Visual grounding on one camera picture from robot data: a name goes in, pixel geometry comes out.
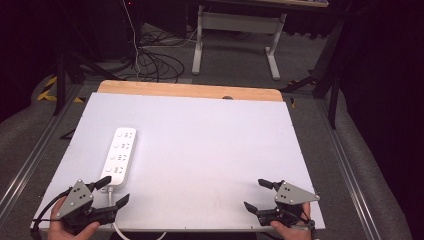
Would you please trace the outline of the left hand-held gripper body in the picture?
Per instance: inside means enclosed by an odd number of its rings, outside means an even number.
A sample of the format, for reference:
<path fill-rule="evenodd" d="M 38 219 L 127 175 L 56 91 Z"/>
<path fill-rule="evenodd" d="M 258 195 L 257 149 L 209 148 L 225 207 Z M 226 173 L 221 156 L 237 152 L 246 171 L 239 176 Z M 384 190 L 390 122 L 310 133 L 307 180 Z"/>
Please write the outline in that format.
<path fill-rule="evenodd" d="M 82 180 L 78 180 L 69 190 L 66 200 L 57 213 L 57 219 L 72 234 L 80 233 L 93 222 L 99 222 L 100 225 L 115 222 L 117 207 L 94 208 L 92 206 L 94 195 L 87 185 Z"/>

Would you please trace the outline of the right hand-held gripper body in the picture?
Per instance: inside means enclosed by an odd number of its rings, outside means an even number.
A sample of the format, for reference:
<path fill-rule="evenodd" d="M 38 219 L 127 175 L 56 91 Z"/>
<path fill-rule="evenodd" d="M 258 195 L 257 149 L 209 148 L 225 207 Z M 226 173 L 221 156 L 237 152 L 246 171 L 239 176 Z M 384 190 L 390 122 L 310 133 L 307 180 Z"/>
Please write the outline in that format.
<path fill-rule="evenodd" d="M 303 204 L 318 201 L 320 197 L 285 180 L 280 182 L 280 189 L 275 190 L 274 202 L 276 207 L 257 211 L 256 216 L 260 225 L 269 226 L 272 221 L 278 221 L 286 227 L 314 227 L 315 221 L 304 216 Z"/>

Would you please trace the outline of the person's right hand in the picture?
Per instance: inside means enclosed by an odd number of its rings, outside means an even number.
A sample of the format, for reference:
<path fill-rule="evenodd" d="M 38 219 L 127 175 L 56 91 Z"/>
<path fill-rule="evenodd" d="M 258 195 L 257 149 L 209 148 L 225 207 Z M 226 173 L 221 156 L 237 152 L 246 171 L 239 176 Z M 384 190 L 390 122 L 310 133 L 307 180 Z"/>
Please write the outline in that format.
<path fill-rule="evenodd" d="M 278 221 L 272 221 L 270 226 L 279 233 L 284 240 L 313 240 L 311 230 L 288 228 Z"/>

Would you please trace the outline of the person's left hand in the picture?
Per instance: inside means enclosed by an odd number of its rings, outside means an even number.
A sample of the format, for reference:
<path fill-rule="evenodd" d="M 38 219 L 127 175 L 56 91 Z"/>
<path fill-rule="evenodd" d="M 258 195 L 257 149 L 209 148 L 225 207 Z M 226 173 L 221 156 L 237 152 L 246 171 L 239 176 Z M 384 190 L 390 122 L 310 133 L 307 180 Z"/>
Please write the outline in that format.
<path fill-rule="evenodd" d="M 100 227 L 99 222 L 93 222 L 86 226 L 80 233 L 73 235 L 69 233 L 63 226 L 61 221 L 57 221 L 57 213 L 63 205 L 66 197 L 61 197 L 55 203 L 51 210 L 51 222 L 48 229 L 48 240 L 90 240 Z"/>

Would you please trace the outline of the white power strip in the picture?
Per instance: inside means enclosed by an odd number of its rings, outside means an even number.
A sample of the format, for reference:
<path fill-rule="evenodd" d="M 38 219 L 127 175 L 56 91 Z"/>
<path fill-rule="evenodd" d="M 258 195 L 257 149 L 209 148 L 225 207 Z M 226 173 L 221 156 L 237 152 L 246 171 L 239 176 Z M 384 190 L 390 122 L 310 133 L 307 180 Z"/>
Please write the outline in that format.
<path fill-rule="evenodd" d="M 133 152 L 137 141 L 137 130 L 129 127 L 118 128 L 108 151 L 101 177 L 111 177 L 107 187 L 125 186 Z"/>

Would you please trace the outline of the white table board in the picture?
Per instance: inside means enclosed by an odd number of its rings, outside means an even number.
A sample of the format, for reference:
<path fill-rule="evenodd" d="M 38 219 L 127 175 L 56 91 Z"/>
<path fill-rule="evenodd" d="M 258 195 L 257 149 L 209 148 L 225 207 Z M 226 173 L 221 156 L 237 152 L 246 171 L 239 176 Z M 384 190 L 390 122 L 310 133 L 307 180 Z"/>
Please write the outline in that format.
<path fill-rule="evenodd" d="M 245 206 L 275 206 L 261 179 L 311 182 L 283 102 L 94 93 L 43 200 L 101 176 L 119 127 L 137 131 L 117 214 L 124 231 L 257 231 Z"/>

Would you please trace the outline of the yellow black floor tape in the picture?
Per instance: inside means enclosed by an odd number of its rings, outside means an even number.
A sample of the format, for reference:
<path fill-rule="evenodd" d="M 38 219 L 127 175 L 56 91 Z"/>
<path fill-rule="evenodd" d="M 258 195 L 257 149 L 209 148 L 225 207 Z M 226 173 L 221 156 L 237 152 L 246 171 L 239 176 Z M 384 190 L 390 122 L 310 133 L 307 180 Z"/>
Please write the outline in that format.
<path fill-rule="evenodd" d="M 37 100 L 42 101 L 57 101 L 57 96 L 53 94 L 52 89 L 53 86 L 56 84 L 57 77 L 55 75 L 52 75 L 50 79 L 46 82 L 44 85 L 44 88 L 42 89 L 41 93 L 38 95 Z"/>

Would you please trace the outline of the black metal stand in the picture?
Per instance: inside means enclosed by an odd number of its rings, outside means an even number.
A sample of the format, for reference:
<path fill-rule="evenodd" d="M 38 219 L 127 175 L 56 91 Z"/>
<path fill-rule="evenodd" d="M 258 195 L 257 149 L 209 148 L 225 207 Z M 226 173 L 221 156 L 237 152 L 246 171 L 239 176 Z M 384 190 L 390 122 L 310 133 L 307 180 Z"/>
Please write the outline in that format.
<path fill-rule="evenodd" d="M 91 69 L 94 73 L 106 79 L 116 79 L 116 76 L 98 66 L 81 54 L 71 51 L 59 51 L 56 57 L 56 107 L 54 116 L 57 116 L 66 103 L 66 77 L 69 77 L 73 84 L 82 84 L 85 81 L 82 65 Z"/>
<path fill-rule="evenodd" d="M 330 92 L 327 119 L 333 129 L 336 128 L 335 117 L 340 87 L 340 77 L 337 75 L 337 64 L 335 63 L 335 51 L 344 23 L 345 20 L 342 18 L 337 21 L 310 75 L 299 82 L 293 82 L 281 89 L 282 93 L 290 93 L 315 82 L 315 88 L 312 90 L 312 96 L 315 99 L 323 99 L 327 92 Z"/>

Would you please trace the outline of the dark computer tower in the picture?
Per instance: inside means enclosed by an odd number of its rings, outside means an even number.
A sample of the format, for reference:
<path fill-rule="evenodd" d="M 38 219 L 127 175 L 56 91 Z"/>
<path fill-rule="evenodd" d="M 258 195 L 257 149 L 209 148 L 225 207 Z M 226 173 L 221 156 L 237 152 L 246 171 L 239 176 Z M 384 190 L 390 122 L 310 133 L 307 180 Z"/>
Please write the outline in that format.
<path fill-rule="evenodd" d="M 138 0 L 101 0 L 99 45 L 106 59 L 131 58 L 140 35 Z"/>

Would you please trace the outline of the aluminium floor rail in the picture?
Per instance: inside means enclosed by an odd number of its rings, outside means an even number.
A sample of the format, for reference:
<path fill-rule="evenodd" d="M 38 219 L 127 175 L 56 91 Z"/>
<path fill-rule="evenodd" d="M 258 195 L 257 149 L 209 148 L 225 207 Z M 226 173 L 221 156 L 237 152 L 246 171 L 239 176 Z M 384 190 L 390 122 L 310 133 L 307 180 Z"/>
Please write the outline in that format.
<path fill-rule="evenodd" d="M 355 211 L 359 217 L 366 239 L 374 240 L 374 234 L 373 234 L 373 231 L 370 229 L 370 225 L 369 225 L 368 208 L 366 206 L 366 202 L 364 201 L 362 191 L 359 188 L 357 179 L 348 161 L 347 155 L 342 147 L 338 134 L 331 127 L 329 120 L 327 119 L 325 104 L 321 100 L 316 100 L 316 105 L 321 117 L 323 118 L 324 124 L 326 126 L 326 130 L 330 135 L 332 145 L 335 148 L 336 160 L 339 165 L 339 169 L 343 176 L 345 185 L 348 189 Z"/>
<path fill-rule="evenodd" d="M 67 87 L 58 113 L 56 102 L 34 100 L 0 124 L 0 221 L 14 208 L 81 88 Z"/>

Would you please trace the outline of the white metal desk frame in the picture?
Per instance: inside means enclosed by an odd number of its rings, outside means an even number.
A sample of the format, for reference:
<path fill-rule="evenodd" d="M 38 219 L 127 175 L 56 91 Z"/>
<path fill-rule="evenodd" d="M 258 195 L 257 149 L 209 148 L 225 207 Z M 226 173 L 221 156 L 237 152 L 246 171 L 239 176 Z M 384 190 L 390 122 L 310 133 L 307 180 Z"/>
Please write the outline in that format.
<path fill-rule="evenodd" d="M 326 8 L 328 0 L 249 0 L 248 3 L 276 4 L 278 7 L 285 7 L 286 10 L 280 13 L 278 18 L 247 16 L 237 14 L 210 13 L 204 10 L 205 6 L 200 5 L 197 12 L 197 40 L 194 49 L 192 73 L 200 73 L 202 59 L 202 31 L 224 30 L 240 31 L 248 33 L 272 34 L 273 40 L 270 46 L 264 48 L 272 78 L 275 81 L 280 79 L 280 73 L 275 60 L 274 53 L 282 34 L 283 26 L 289 9 L 300 10 L 321 10 Z"/>

